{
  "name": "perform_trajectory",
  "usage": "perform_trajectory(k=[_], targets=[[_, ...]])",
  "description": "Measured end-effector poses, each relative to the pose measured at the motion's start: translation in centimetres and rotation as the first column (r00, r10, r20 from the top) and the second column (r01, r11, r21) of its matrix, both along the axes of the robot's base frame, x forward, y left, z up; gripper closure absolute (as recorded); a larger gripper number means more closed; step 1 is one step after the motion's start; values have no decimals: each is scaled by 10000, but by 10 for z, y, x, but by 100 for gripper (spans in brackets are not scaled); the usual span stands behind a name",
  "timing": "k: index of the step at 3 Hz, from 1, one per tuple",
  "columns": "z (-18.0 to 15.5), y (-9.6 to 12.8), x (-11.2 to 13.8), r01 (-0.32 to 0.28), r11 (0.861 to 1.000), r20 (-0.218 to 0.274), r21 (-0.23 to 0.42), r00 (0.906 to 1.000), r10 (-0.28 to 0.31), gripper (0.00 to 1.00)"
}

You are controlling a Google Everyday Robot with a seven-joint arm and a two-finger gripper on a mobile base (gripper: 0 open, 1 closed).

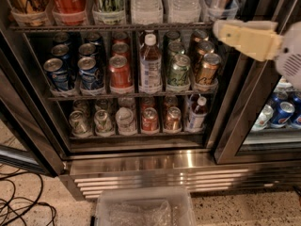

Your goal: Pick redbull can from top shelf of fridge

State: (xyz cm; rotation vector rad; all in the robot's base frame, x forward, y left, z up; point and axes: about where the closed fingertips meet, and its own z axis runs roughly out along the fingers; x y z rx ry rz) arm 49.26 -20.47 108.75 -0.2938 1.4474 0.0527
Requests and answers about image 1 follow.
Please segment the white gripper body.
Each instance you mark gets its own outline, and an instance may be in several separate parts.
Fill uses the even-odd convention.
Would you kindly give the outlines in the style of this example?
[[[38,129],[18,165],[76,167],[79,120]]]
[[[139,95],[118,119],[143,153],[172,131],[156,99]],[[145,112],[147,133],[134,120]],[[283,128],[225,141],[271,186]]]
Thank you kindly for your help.
[[[272,42],[271,42],[271,47],[269,52],[269,57],[271,59],[274,59],[279,55],[282,43],[283,43],[283,37],[281,35],[278,34],[272,35]]]

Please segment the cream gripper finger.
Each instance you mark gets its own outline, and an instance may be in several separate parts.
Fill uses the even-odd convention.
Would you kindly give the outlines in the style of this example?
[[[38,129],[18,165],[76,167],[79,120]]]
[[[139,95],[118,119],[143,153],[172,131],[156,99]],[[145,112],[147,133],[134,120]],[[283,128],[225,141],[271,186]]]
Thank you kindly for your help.
[[[218,38],[258,61],[271,60],[277,56],[277,33],[273,30],[225,24],[219,29]]]
[[[219,32],[221,31],[224,25],[234,25],[237,27],[247,27],[256,30],[272,30],[275,31],[277,28],[277,22],[272,21],[248,21],[243,22],[240,20],[217,20],[213,25],[213,32],[216,37],[219,36]]]

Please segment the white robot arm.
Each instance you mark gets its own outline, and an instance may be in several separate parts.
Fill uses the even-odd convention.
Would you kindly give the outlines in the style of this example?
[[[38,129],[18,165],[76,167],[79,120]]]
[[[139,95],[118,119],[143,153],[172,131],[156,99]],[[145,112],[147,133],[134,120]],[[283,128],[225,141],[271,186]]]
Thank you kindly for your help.
[[[274,60],[277,72],[295,89],[301,89],[301,23],[283,34],[276,32],[277,22],[217,20],[215,37],[257,61]]]

